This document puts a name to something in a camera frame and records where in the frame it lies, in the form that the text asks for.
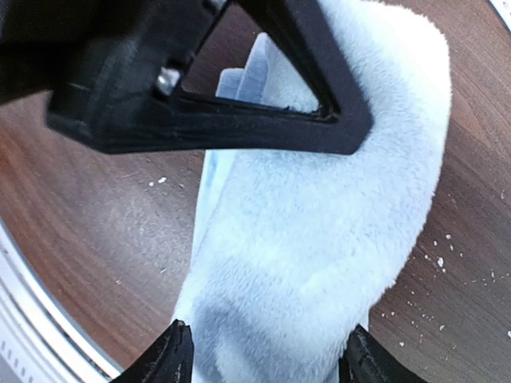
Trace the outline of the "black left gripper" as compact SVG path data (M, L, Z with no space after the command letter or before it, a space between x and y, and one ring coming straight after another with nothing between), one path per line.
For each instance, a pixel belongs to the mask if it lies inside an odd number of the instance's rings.
M69 85L91 92L113 57L141 73L135 56L155 54L149 89L161 68L187 73L224 12L225 1L3 1L1 102Z

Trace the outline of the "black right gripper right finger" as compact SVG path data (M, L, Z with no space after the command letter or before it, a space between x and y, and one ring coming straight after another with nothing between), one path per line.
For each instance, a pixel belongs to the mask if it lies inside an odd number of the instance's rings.
M339 382L403 382L402 365L361 325L339 360Z

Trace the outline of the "light blue towel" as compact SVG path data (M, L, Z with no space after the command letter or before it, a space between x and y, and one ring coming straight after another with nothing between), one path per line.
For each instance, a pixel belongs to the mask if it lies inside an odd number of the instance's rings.
M192 330L194 382L337 381L430 211L451 109L445 36L403 6L322 8L374 126L350 156L231 157L174 311Z

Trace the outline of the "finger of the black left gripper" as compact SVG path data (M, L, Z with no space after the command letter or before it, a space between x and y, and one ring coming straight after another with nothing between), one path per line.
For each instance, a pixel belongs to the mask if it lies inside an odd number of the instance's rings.
M113 57L87 92L55 89L46 123L54 131L108 154L196 149L270 148L350 155L373 125L370 107L317 1L243 1L241 7L272 38L315 94L314 113L186 93L187 73L161 68L149 89L155 54L135 56L141 73Z

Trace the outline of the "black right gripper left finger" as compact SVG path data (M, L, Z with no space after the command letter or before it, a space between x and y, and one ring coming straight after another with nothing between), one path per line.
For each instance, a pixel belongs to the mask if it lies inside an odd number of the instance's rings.
M191 329L175 320L115 383L191 383L193 356Z

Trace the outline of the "aluminium front rail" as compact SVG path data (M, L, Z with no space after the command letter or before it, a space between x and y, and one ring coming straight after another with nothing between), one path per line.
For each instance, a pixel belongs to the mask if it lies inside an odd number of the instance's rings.
M122 370L40 283L1 225L1 380L109 382Z

